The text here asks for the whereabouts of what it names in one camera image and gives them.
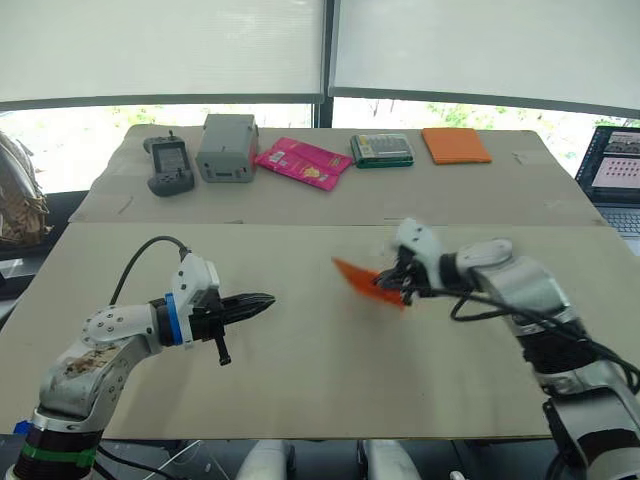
white roller shade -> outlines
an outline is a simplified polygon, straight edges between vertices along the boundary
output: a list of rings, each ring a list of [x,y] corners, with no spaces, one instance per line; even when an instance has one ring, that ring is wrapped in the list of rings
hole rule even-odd
[[[640,116],[637,0],[343,0],[329,93]]]
[[[0,107],[317,100],[323,19],[322,0],[2,0]]]

gray box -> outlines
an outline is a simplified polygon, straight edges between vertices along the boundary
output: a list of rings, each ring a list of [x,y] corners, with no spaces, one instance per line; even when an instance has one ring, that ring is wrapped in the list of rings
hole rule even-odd
[[[253,115],[207,115],[196,165],[205,182],[250,182],[257,152]]]

laptop keyboard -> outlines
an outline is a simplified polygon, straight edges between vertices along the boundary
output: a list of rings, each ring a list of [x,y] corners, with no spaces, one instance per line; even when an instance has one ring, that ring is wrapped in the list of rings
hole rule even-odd
[[[603,212],[602,216],[620,233],[640,234],[640,214]]]

pink snack bag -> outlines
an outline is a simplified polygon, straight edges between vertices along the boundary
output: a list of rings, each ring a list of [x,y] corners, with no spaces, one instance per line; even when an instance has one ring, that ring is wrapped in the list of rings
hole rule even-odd
[[[271,150],[295,153],[305,160],[309,160],[311,163],[322,167],[332,175],[340,175],[353,163],[353,159],[347,155],[330,152],[315,145],[309,145],[308,143],[287,137],[282,137],[274,143]]]
[[[311,163],[292,151],[272,148],[260,154],[256,163],[274,172],[327,191],[333,190],[338,183],[337,175],[332,175],[327,169]]]

laptop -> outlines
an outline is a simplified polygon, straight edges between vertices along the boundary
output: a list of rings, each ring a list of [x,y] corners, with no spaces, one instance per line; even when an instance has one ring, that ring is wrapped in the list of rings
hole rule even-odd
[[[576,181],[620,235],[640,237],[640,128],[596,127]]]

